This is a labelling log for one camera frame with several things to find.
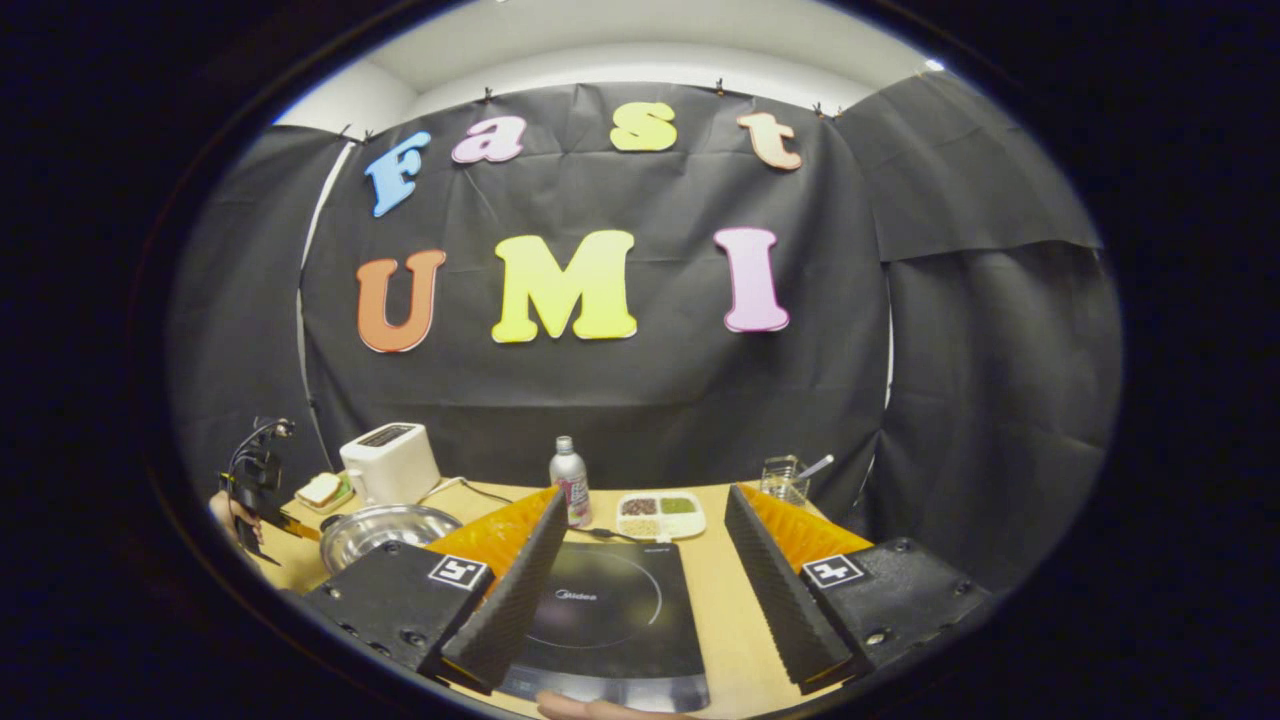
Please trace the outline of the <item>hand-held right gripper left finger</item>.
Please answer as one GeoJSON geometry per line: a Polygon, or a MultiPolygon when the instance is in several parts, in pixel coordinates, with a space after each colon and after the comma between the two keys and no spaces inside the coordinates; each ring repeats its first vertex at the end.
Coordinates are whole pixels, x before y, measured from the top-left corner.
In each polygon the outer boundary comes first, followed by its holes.
{"type": "Polygon", "coordinates": [[[547,487],[429,544],[385,539],[301,602],[365,650],[489,694],[524,647],[568,530],[547,487]]]}

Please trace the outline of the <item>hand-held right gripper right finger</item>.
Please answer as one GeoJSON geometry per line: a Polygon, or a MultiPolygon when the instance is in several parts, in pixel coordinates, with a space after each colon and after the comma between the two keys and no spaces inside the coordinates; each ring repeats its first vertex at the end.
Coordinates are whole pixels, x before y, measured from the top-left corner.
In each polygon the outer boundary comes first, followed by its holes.
{"type": "Polygon", "coordinates": [[[730,487],[724,527],[804,694],[915,662],[993,606],[915,539],[873,543],[751,486],[730,487]]]}

